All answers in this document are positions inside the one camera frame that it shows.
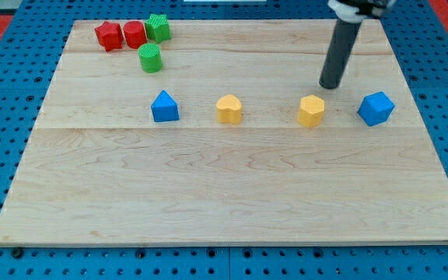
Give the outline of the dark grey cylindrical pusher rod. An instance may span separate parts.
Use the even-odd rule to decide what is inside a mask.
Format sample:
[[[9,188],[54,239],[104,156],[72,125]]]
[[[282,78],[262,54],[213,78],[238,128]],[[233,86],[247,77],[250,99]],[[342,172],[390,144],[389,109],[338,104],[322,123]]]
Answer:
[[[323,88],[336,89],[340,86],[361,25],[361,22],[349,23],[337,19],[319,78]]]

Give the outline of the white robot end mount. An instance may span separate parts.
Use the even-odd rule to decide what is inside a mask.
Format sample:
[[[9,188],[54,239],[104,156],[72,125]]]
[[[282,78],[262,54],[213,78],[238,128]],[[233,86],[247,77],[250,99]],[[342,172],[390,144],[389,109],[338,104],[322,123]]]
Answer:
[[[364,19],[381,19],[395,2],[396,0],[329,0],[327,5],[340,20],[360,23]]]

